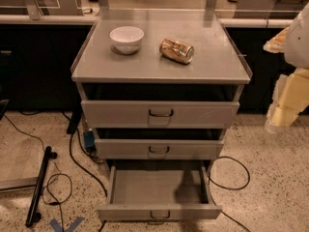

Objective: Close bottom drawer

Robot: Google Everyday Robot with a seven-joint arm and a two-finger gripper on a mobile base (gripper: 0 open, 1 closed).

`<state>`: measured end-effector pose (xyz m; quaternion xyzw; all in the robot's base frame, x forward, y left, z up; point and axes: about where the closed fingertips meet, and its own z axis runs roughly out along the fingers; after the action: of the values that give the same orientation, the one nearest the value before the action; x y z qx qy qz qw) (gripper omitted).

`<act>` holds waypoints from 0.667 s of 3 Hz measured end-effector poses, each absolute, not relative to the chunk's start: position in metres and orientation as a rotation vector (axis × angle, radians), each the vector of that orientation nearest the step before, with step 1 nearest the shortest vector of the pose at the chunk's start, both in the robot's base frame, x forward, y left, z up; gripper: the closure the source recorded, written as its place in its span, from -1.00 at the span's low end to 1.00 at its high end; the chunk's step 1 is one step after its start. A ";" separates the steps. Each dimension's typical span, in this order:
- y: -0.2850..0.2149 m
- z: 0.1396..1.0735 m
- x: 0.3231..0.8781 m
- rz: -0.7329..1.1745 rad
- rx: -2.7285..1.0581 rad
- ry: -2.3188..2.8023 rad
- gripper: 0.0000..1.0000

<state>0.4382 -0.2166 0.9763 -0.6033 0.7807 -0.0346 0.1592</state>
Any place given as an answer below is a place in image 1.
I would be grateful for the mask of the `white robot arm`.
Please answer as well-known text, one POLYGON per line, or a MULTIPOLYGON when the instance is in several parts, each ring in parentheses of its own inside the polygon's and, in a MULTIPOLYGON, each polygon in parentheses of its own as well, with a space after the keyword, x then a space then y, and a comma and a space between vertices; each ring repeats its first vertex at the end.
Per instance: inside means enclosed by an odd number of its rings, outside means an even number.
POLYGON ((285 61, 295 67, 292 74, 279 76, 267 111, 265 129, 278 133, 288 128, 309 106, 309 5, 263 49, 283 53, 285 61))

